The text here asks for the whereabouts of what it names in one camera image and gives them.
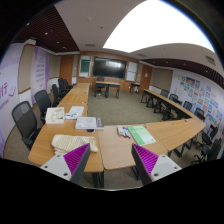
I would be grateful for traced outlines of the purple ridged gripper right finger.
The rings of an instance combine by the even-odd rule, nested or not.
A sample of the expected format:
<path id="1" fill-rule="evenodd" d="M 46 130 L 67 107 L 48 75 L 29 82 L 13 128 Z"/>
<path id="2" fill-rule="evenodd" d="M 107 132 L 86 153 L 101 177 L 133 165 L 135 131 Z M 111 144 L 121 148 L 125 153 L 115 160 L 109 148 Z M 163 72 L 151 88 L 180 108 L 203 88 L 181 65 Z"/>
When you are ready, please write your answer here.
<path id="1" fill-rule="evenodd" d="M 137 144 L 132 144 L 131 153 L 143 185 L 181 170 L 167 155 L 158 156 Z"/>

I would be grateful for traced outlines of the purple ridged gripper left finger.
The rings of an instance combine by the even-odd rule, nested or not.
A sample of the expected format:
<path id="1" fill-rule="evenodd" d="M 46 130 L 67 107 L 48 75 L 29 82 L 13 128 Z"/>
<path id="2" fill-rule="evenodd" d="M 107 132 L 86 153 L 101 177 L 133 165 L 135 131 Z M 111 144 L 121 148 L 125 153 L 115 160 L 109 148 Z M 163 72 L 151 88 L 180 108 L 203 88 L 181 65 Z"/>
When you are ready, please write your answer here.
<path id="1" fill-rule="evenodd" d="M 55 155 L 41 168 L 77 185 L 90 156 L 90 144 L 80 146 L 65 155 Z"/>

